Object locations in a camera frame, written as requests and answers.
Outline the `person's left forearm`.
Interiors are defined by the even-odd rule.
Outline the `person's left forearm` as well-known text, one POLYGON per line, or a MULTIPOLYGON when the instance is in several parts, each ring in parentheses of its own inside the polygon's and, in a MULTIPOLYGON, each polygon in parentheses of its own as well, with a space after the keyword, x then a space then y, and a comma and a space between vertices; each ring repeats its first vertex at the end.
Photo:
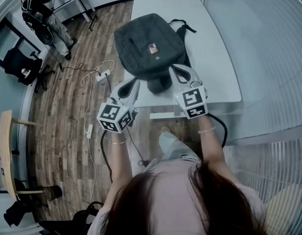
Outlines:
POLYGON ((123 133, 112 132, 109 165, 112 170, 112 184, 104 206, 111 206, 117 193, 132 180, 132 168, 127 149, 127 140, 123 133))

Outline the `black metal stand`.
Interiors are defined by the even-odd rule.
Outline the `black metal stand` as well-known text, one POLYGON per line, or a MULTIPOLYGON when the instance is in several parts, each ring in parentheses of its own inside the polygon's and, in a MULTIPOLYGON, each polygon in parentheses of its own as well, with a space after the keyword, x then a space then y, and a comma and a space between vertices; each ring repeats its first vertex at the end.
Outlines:
POLYGON ((52 0, 46 6, 62 22, 81 14, 89 23, 89 30, 92 30, 97 17, 91 0, 52 0))

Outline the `person's pale pink shirt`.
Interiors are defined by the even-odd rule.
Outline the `person's pale pink shirt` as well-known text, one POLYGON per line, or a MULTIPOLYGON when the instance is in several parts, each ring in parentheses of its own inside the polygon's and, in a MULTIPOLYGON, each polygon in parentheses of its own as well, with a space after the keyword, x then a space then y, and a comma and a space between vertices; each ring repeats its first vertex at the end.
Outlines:
POLYGON ((254 189, 206 163, 174 160, 135 176, 88 235, 264 235, 265 215, 254 189))

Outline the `white table leg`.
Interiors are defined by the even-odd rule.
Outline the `white table leg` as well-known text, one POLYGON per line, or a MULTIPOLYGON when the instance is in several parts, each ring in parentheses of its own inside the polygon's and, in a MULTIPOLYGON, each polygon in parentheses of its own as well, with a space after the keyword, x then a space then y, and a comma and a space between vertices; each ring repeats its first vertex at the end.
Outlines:
POLYGON ((185 118, 186 115, 177 105, 150 107, 150 119, 185 118))

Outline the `black jacket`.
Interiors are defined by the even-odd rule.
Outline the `black jacket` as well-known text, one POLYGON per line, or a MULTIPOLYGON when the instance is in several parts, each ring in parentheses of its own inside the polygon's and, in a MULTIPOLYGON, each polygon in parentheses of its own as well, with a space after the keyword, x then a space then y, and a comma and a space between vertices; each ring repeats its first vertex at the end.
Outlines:
POLYGON ((40 207, 41 204, 36 194, 19 194, 16 202, 6 210, 3 217, 10 227, 11 225, 19 226, 23 216, 32 212, 35 207, 40 207))

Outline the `dark mesh bin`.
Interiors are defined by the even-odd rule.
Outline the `dark mesh bin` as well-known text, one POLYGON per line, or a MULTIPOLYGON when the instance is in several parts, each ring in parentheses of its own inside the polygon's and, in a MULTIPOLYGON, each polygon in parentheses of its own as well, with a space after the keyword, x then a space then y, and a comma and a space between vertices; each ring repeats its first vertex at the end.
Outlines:
POLYGON ((63 195, 63 192, 58 185, 43 187, 43 193, 48 201, 53 201, 63 195))

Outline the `person's light jeans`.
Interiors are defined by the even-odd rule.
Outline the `person's light jeans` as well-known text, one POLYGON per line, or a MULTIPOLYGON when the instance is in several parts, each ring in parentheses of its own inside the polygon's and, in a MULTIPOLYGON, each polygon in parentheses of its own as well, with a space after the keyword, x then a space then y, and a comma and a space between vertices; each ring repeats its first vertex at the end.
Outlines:
POLYGON ((172 162, 172 161, 191 161, 200 163, 201 159, 199 156, 186 144, 180 141, 171 132, 162 132, 159 136, 159 146, 163 152, 161 159, 153 159, 144 172, 153 170, 161 163, 172 162))

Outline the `black bag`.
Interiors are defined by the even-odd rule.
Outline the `black bag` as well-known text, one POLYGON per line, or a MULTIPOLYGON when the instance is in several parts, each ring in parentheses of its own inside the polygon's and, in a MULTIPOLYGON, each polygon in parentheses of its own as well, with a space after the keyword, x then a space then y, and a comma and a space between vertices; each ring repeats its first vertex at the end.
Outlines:
POLYGON ((66 221, 41 221, 39 225, 44 229, 43 235, 87 235, 87 232, 98 214, 97 205, 103 203, 94 201, 85 210, 74 214, 72 220, 66 221))

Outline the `dark grey backpack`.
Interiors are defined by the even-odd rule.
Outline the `dark grey backpack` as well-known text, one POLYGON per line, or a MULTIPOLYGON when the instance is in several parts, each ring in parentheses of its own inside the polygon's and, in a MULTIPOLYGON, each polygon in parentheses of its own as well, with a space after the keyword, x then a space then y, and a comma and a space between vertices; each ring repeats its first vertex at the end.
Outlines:
POLYGON ((190 67, 185 47, 186 32, 196 33, 185 20, 174 30, 158 14, 138 17, 114 32, 120 61, 133 77, 146 81, 148 90, 160 94, 172 81, 169 67, 174 64, 190 67))

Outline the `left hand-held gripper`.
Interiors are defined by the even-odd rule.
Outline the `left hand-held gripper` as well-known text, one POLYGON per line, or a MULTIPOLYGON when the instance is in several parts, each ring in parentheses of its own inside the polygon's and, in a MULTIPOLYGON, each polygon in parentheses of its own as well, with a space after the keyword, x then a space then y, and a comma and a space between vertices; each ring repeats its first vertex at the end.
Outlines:
POLYGON ((137 115, 134 104, 139 90, 140 80, 137 78, 126 79, 114 87, 111 98, 101 104, 97 114, 97 120, 104 130, 122 133, 127 127, 132 127, 137 115), (117 101, 123 99, 130 105, 117 101))

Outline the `person's right forearm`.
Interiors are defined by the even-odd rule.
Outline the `person's right forearm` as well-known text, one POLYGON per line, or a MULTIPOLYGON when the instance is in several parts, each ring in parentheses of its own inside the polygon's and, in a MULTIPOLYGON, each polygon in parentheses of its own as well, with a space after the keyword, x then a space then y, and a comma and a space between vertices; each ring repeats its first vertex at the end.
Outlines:
POLYGON ((199 135, 203 158, 209 166, 218 173, 227 169, 223 148, 215 133, 215 126, 209 117, 203 116, 198 118, 199 135))

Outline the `black office chair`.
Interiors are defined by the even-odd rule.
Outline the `black office chair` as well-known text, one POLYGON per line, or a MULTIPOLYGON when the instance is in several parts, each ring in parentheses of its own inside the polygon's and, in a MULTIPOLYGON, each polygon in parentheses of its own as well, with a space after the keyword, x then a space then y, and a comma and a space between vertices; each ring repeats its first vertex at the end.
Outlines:
POLYGON ((55 71, 50 70, 48 64, 42 68, 43 61, 35 52, 32 52, 30 56, 34 58, 26 57, 19 49, 12 48, 3 60, 4 71, 6 74, 17 77, 18 82, 26 86, 32 85, 36 81, 35 93, 38 92, 40 87, 46 91, 46 77, 54 74, 55 71))

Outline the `wooden chair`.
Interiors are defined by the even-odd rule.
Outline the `wooden chair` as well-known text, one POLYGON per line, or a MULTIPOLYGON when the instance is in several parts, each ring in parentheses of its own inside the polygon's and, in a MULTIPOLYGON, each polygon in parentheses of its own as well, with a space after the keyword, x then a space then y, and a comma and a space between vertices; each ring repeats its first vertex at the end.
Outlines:
POLYGON ((41 190, 20 190, 16 189, 15 178, 12 167, 12 132, 13 124, 38 126, 38 123, 13 118, 13 111, 3 111, 0 117, 0 168, 1 179, 5 190, 14 201, 19 194, 43 194, 41 190))

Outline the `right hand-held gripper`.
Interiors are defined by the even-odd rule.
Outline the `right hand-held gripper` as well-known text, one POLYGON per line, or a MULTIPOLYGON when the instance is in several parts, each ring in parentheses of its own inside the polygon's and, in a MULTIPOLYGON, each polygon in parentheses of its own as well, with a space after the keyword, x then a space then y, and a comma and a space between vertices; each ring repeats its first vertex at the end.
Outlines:
POLYGON ((188 119, 208 113, 207 96, 203 82, 197 72, 186 65, 169 67, 174 98, 188 119))

